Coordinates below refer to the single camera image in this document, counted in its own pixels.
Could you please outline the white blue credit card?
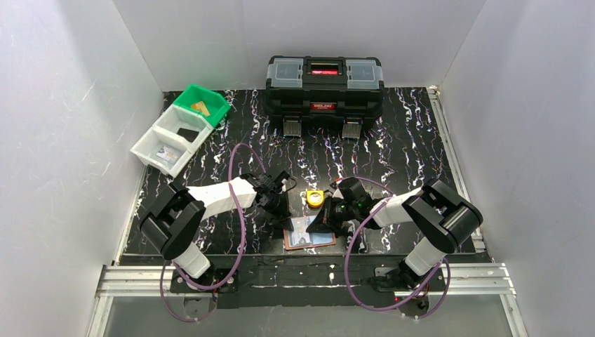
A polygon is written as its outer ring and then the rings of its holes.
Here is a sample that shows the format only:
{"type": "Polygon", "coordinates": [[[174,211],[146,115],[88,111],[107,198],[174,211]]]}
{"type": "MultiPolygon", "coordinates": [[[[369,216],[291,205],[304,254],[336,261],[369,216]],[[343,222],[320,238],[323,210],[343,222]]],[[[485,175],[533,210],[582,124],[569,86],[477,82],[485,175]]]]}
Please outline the white blue credit card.
{"type": "Polygon", "coordinates": [[[309,220],[310,218],[307,216],[292,219],[294,230],[291,232],[291,240],[293,245],[302,246],[312,242],[311,235],[307,232],[309,220]]]}

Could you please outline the pink leather card holder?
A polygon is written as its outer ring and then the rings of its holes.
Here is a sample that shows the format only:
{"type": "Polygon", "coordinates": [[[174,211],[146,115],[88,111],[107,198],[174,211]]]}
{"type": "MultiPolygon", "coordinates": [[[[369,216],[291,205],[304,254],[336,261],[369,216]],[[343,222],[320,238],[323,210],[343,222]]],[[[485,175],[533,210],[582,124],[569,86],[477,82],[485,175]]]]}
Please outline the pink leather card holder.
{"type": "Polygon", "coordinates": [[[283,245],[285,250],[294,251],[336,245],[337,239],[332,232],[309,233],[306,231],[315,217],[302,216],[291,218],[293,231],[283,231],[283,245]]]}

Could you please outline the black credit card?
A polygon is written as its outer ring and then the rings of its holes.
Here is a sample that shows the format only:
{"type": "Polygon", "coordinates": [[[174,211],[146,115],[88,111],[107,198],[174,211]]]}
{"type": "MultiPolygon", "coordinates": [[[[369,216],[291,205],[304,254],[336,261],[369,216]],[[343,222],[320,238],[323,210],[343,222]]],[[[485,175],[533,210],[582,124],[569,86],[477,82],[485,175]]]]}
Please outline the black credit card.
{"type": "Polygon", "coordinates": [[[189,143],[192,143],[199,136],[200,132],[188,128],[179,128],[177,134],[183,137],[189,143]]]}

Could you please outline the white striped credit card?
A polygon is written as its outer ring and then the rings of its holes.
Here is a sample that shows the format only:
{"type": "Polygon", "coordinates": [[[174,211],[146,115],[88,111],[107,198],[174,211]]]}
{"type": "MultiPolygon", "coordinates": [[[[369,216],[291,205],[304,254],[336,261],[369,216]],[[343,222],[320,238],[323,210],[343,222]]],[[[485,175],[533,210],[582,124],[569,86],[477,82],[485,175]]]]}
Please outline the white striped credit card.
{"type": "Polygon", "coordinates": [[[163,145],[159,148],[156,152],[156,156],[168,163],[175,164],[180,156],[182,155],[181,151],[178,149],[171,147],[169,145],[163,145]]]}

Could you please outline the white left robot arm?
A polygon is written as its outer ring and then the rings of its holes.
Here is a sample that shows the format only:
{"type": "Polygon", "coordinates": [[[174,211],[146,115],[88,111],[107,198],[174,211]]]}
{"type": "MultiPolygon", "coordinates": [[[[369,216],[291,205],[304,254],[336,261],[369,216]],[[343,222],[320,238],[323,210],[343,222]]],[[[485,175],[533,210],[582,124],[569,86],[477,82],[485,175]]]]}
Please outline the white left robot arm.
{"type": "Polygon", "coordinates": [[[288,191],[296,181],[286,171],[241,174],[226,183],[185,187],[167,185],[140,216],[139,231],[165,260],[174,262],[183,273],[199,279],[210,261],[194,243],[202,221],[233,210],[256,206],[266,214],[266,224],[292,230],[288,191]]]}

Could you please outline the yellow tape measure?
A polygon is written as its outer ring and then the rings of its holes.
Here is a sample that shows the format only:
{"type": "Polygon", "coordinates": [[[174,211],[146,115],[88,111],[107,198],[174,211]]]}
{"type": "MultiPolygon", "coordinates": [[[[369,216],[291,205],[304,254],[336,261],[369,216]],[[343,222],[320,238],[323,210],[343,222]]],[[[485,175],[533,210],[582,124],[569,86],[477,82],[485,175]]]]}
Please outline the yellow tape measure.
{"type": "Polygon", "coordinates": [[[307,190],[306,202],[311,209],[319,209],[325,201],[325,192],[323,190],[307,190]]]}

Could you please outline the white bin near green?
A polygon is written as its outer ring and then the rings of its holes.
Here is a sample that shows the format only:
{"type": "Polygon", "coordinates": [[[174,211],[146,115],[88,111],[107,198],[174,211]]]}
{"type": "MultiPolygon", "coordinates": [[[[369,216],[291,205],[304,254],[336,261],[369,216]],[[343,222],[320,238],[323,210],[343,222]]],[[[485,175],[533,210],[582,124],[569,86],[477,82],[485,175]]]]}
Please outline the white bin near green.
{"type": "Polygon", "coordinates": [[[170,105],[153,123],[186,141],[189,152],[196,152],[213,132],[214,127],[196,112],[170,105]]]}

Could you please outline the green plastic bin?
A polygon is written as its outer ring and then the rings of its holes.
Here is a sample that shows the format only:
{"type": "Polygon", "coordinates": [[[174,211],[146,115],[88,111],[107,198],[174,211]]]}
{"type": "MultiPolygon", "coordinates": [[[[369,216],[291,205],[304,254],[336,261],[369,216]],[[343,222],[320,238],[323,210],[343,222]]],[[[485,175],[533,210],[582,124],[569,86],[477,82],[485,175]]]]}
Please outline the green plastic bin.
{"type": "Polygon", "coordinates": [[[231,109],[231,105],[221,94],[196,84],[190,84],[173,104],[203,117],[213,128],[218,126],[231,109]]]}

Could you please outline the black toolbox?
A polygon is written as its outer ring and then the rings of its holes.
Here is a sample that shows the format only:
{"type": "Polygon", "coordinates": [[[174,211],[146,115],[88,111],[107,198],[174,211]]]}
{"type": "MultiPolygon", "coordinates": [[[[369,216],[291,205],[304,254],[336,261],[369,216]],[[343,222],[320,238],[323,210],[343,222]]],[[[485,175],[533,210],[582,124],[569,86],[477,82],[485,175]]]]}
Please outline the black toolbox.
{"type": "Polygon", "coordinates": [[[382,116],[384,93],[378,58],[275,55],[267,65],[264,111],[284,136],[316,127],[357,139],[382,116]]]}

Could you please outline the white bin front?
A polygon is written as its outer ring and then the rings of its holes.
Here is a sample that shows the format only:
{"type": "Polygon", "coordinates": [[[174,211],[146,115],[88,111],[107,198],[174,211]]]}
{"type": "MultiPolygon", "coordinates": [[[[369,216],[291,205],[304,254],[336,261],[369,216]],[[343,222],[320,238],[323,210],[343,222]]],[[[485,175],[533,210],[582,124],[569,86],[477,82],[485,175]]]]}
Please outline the white bin front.
{"type": "Polygon", "coordinates": [[[151,127],[132,146],[133,153],[144,165],[175,178],[190,160],[189,142],[160,126],[151,127]]]}

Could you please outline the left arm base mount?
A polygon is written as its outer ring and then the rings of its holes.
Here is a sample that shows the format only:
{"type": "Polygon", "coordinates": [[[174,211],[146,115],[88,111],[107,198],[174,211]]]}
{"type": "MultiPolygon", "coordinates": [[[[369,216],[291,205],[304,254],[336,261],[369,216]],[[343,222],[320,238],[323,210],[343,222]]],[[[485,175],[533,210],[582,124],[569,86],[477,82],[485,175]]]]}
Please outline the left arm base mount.
{"type": "MultiPolygon", "coordinates": [[[[190,278],[193,282],[197,284],[201,284],[204,286],[212,286],[214,284],[219,283],[222,279],[224,279],[227,274],[231,271],[230,268],[217,268],[217,267],[209,267],[204,274],[202,274],[198,279],[190,278]]],[[[235,270],[234,274],[219,288],[210,290],[211,293],[219,294],[219,293],[236,293],[239,285],[239,270],[235,270]]],[[[172,280],[170,283],[170,292],[171,293],[190,293],[190,294],[198,294],[203,293],[202,290],[188,284],[180,273],[177,270],[174,270],[172,273],[172,280]]]]}

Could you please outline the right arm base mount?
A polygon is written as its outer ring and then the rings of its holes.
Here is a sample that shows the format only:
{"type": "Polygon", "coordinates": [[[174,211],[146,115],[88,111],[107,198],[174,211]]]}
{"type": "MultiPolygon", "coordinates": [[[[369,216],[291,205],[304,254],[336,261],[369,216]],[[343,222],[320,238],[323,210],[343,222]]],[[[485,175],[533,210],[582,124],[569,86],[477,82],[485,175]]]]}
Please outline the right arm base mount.
{"type": "Polygon", "coordinates": [[[421,287],[420,285],[427,275],[422,277],[418,277],[416,274],[401,275],[400,269],[397,267],[377,267],[369,282],[378,292],[399,293],[394,296],[396,302],[417,291],[416,296],[398,308],[403,315],[414,318],[427,314],[431,309],[430,293],[437,292],[441,297],[446,290],[446,279],[441,269],[438,269],[427,284],[421,287]]]}

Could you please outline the aluminium frame rail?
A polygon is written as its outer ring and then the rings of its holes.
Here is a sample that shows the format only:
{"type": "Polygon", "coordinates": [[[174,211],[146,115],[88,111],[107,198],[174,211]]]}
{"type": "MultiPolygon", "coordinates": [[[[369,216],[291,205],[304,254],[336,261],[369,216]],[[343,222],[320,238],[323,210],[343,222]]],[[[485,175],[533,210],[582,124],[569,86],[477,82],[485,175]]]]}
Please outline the aluminium frame rail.
{"type": "MultiPolygon", "coordinates": [[[[206,298],[219,309],[353,305],[337,263],[289,260],[240,268],[217,291],[193,289],[173,267],[116,266],[102,271],[88,336],[103,336],[117,297],[206,298]]],[[[527,336],[512,280],[503,263],[442,265],[420,288],[427,296],[497,296],[513,336],[527,336]]]]}

